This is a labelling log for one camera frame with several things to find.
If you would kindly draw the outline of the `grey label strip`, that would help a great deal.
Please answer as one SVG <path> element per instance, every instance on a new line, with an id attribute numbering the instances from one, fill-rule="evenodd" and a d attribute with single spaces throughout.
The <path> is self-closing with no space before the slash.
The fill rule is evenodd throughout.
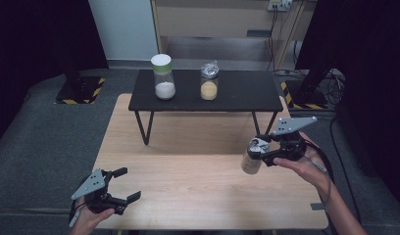
<path id="1" fill-rule="evenodd" d="M 271 35 L 272 31 L 265 29 L 248 29 L 246 33 L 247 37 L 270 37 Z"/>

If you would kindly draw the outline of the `green-lidded jar of white powder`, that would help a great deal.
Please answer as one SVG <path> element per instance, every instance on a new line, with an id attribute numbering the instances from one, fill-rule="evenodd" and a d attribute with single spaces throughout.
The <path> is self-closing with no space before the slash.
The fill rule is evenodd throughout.
<path id="1" fill-rule="evenodd" d="M 151 65 L 155 80 L 155 94 L 161 100 L 170 100 L 175 95 L 172 58 L 167 54 L 152 57 Z"/>

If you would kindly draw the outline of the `striped-edge black stand base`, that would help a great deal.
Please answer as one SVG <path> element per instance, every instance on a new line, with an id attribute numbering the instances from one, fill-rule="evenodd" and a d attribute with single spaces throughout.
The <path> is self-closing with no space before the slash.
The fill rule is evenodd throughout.
<path id="1" fill-rule="evenodd" d="M 92 104 L 99 95 L 105 79 L 100 76 L 67 78 L 56 96 L 56 104 Z"/>
<path id="2" fill-rule="evenodd" d="M 285 102 L 291 109 L 322 110 L 327 108 L 327 100 L 317 87 L 306 90 L 303 81 L 285 80 L 281 84 Z"/>

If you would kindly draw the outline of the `black curtain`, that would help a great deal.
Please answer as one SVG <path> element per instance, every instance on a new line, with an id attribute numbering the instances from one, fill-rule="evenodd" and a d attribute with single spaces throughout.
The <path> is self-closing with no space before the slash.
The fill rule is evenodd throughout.
<path id="1" fill-rule="evenodd" d="M 28 89 L 75 69 L 107 67 L 89 0 L 0 0 L 0 139 Z"/>
<path id="2" fill-rule="evenodd" d="M 317 63 L 344 75 L 347 140 L 400 203 L 400 0 L 317 0 L 297 67 Z"/>

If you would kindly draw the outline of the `person's left hand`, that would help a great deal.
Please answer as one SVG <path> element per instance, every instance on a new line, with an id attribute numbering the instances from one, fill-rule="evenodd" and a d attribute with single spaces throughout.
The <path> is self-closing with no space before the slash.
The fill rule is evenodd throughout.
<path id="1" fill-rule="evenodd" d="M 94 213 L 86 206 L 81 207 L 78 211 L 78 218 L 70 235 L 90 235 L 101 221 L 111 217 L 115 213 L 114 209 Z"/>

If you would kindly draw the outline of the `person's right hand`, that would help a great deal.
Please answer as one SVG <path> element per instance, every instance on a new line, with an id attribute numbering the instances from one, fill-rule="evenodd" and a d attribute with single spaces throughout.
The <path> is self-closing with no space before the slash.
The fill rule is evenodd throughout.
<path id="1" fill-rule="evenodd" d="M 304 156 L 298 161 L 274 158 L 278 166 L 293 170 L 305 181 L 316 187 L 320 195 L 326 195 L 330 187 L 330 179 L 325 164 L 317 152 L 318 145 L 307 147 Z"/>

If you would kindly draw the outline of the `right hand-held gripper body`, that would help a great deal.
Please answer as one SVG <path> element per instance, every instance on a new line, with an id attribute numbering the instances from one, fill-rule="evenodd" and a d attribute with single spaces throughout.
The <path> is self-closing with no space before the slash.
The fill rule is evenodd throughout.
<path id="1" fill-rule="evenodd" d="M 317 120 L 316 117 L 281 117 L 275 130 L 269 135 L 271 141 L 279 144 L 279 148 L 264 154 L 263 162 L 267 166 L 273 166 L 275 165 L 275 158 L 288 159 L 294 162 L 301 159 L 306 152 L 306 143 L 299 130 Z"/>

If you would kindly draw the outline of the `white power strip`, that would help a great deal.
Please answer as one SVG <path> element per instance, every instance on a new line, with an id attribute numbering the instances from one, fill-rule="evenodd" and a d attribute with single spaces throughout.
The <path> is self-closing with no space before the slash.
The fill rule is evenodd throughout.
<path id="1" fill-rule="evenodd" d="M 293 0 L 269 0 L 268 10 L 270 12 L 287 12 Z"/>

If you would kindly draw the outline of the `black metal-legged shelf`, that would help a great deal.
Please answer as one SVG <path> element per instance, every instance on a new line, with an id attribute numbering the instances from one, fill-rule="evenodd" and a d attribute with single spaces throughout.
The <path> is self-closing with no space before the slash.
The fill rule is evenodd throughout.
<path id="1" fill-rule="evenodd" d="M 138 73 L 128 109 L 135 113 L 141 137 L 149 144 L 153 117 L 156 112 L 250 112 L 257 134 L 260 126 L 257 113 L 272 113 L 268 134 L 276 115 L 283 111 L 273 76 L 264 70 L 221 70 L 217 98 L 204 101 L 200 96 L 200 72 L 198 70 L 174 70 L 175 95 L 162 101 L 154 91 L 153 72 Z"/>

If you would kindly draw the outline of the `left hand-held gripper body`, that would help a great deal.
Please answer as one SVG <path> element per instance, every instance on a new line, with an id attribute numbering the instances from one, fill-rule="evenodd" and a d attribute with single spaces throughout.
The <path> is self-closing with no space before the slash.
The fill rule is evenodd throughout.
<path id="1" fill-rule="evenodd" d="M 108 186 L 112 178 L 112 171 L 96 168 L 89 176 L 82 180 L 72 200 L 84 198 L 85 204 L 94 213 L 107 209 L 114 209 L 116 214 L 122 215 L 127 207 L 126 200 L 118 199 L 108 193 Z"/>

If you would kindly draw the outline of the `foil-capped jar of brown powder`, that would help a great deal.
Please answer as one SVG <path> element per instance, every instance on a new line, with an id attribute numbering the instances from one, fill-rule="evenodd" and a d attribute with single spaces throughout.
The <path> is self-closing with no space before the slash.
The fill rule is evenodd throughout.
<path id="1" fill-rule="evenodd" d="M 250 157 L 248 156 L 248 152 L 250 151 L 250 152 L 267 153 L 269 149 L 270 149 L 269 142 L 253 138 L 249 142 L 246 151 L 243 154 L 243 159 L 241 162 L 242 170 L 247 174 L 256 174 L 259 171 L 263 161 L 250 159 Z"/>

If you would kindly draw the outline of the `foil-capped jar of yellow powder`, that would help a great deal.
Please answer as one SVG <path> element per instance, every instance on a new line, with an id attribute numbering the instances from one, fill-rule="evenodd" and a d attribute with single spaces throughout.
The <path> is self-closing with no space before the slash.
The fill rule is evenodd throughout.
<path id="1" fill-rule="evenodd" d="M 205 64 L 200 69 L 200 95 L 203 100 L 214 100 L 218 95 L 219 66 L 216 61 Z"/>

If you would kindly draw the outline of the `white panel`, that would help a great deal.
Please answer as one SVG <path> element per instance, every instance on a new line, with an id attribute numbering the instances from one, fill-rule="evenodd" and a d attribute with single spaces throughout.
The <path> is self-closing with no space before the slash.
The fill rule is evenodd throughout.
<path id="1" fill-rule="evenodd" d="M 158 53 L 151 0 L 88 0 L 110 61 L 149 61 Z"/>

